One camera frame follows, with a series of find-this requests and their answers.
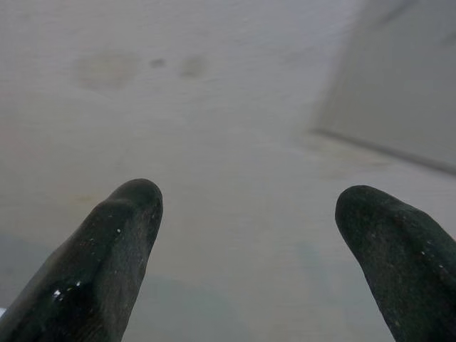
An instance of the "dark spot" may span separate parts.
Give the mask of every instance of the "dark spot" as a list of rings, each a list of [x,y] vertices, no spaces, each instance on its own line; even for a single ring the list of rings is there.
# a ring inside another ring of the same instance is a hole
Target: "dark spot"
[[[149,66],[152,69],[157,69],[157,68],[164,68],[166,66],[166,60],[164,58],[157,58],[157,59],[152,59],[149,62]]]
[[[187,57],[180,66],[179,76],[182,78],[199,78],[207,70],[207,59],[204,56]]]
[[[389,11],[383,18],[381,18],[378,21],[377,26],[384,26],[391,23],[403,14],[407,13],[407,11],[417,3],[418,0],[403,0],[402,3],[398,4],[394,9]]]
[[[76,61],[76,78],[82,88],[118,90],[134,79],[138,62],[134,53],[102,51]]]

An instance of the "white surface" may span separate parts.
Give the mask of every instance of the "white surface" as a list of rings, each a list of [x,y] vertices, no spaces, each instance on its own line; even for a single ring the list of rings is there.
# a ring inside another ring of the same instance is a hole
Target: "white surface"
[[[1,2],[0,296],[147,177],[165,216],[125,342],[391,342],[337,196],[370,184],[455,234],[456,182],[306,133],[358,5]]]
[[[456,171],[455,16],[453,0],[369,1],[325,129]]]

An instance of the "gray floor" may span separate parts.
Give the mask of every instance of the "gray floor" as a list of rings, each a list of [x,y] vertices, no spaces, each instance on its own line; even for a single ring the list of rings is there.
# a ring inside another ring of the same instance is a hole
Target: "gray floor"
[[[456,181],[308,133],[360,1],[0,3],[0,306],[120,183],[165,216],[125,342],[392,341],[333,220]]]

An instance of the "stain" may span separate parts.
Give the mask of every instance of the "stain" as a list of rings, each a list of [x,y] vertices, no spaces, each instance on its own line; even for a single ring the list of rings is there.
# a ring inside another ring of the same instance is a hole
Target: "stain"
[[[166,60],[164,58],[152,59],[149,62],[149,66],[152,69],[164,68],[166,66]]]
[[[76,61],[76,79],[89,90],[119,90],[136,76],[139,60],[134,53],[119,51],[84,56]]]
[[[75,196],[74,200],[77,203],[93,203],[95,201],[95,198],[90,195],[78,195]]]
[[[383,18],[381,18],[377,26],[388,25],[394,20],[406,14],[414,5],[418,3],[418,0],[402,0],[394,9],[389,11]]]
[[[179,76],[181,78],[200,78],[206,73],[207,67],[208,61],[204,56],[190,56],[182,62]]]

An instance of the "gloved finger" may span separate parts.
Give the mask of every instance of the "gloved finger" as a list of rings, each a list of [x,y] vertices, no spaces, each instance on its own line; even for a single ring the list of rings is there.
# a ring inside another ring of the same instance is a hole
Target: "gloved finger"
[[[456,243],[426,213],[367,186],[336,222],[396,341],[456,341]]]
[[[120,341],[162,219],[162,194],[132,180],[101,202],[0,319],[0,341]]]

